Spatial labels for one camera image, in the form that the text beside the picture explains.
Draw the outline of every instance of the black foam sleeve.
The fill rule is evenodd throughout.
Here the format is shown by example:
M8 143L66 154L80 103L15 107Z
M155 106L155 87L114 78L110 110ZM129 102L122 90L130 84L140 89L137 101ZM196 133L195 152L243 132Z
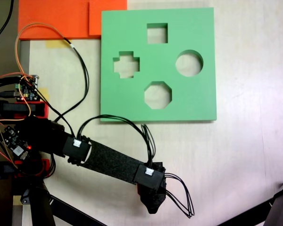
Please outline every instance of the black foam sleeve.
M134 185L136 184L134 176L138 166L144 164L143 162L93 140L90 140L90 142L92 147L91 154L87 161L80 164L80 166Z

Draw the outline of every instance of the white connector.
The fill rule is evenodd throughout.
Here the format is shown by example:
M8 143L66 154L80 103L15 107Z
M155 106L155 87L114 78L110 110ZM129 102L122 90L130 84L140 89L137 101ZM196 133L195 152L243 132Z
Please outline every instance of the white connector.
M150 169L150 168L148 168L148 167L146 168L145 174L147 174L147 175L149 175L149 176L152 176L153 173L154 173L154 170L153 170L153 169Z
M80 140L76 140L76 139L74 139L74 146L75 147L80 147L81 146L81 141Z

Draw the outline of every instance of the wire bundle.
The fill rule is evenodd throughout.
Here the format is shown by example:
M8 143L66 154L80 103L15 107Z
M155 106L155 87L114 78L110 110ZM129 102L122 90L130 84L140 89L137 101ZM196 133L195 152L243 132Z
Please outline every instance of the wire bundle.
M124 118L124 117L120 117L120 116L115 116L115 115L110 115L110 114L102 114L99 116L95 116L93 118L88 119L87 121L85 121L79 128L78 132L77 132L77 139L81 140L82 138L82 132L83 129L85 128L85 126L92 120L94 119L114 119L114 120L119 120L119 121L123 121L129 125L131 125L136 131L138 131L142 138L145 140L146 145L147 145L147 150L148 150L148 162L146 163L147 166L149 168L152 168L152 163L153 163L153 157L155 156L155 152L156 152L156 147L155 147L155 143L153 140L153 137L149 131L149 128L146 125L142 125L141 129L139 129L132 121Z
M186 197L187 197L187 204L188 204L188 208L186 208L171 192L169 192L168 190L166 190L166 195L169 196L169 198L176 204L176 206L188 217L191 218L192 216L195 215L194 212L194 206L192 203L192 199L191 199L191 195L189 193L189 190L187 188L187 186L185 185L185 183L183 182L183 180L180 179L179 176L173 174L173 173L165 173L165 178L171 178L171 179L175 179L178 180L182 183L185 193L186 193Z
M64 37L64 40L66 42L68 42L68 44L70 45L70 47L73 48L73 50L75 51L77 57L79 58L80 60L80 63L82 65L82 68L83 68L83 72L84 72L84 80L85 80L85 92L84 92L84 96L83 98L77 102L74 106L72 106L71 108L69 108L67 111L65 111L64 113L62 113L62 116L67 114L68 112L74 110L76 107L78 107L78 105L81 104L81 102L83 102L85 100L85 98L87 97L87 94L88 94L88 91L89 91L89 74L88 74L88 70L87 70L87 67L85 65L85 62L83 61L83 58L81 57L81 55L79 54L79 52L75 49L74 45L67 39ZM55 122L58 122L59 120L61 119L61 116L57 117L54 121Z

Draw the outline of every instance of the black metal rod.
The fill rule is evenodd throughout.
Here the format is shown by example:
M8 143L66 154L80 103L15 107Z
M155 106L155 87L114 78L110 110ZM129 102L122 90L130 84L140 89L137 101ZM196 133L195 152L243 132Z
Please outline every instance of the black metal rod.
M29 194L33 226L56 226L50 207L50 196L44 189L34 187Z
M51 196L51 199L53 215L72 226L106 226L55 196Z
M266 220L272 203L273 199L267 200L219 226L256 226Z
M283 194L275 199L264 226L283 226Z

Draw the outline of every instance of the square hole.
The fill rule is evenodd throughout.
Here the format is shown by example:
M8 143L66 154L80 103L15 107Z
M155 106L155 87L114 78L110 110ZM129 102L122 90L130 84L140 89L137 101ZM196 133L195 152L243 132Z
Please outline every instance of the square hole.
M168 24L147 24L148 44L168 43Z

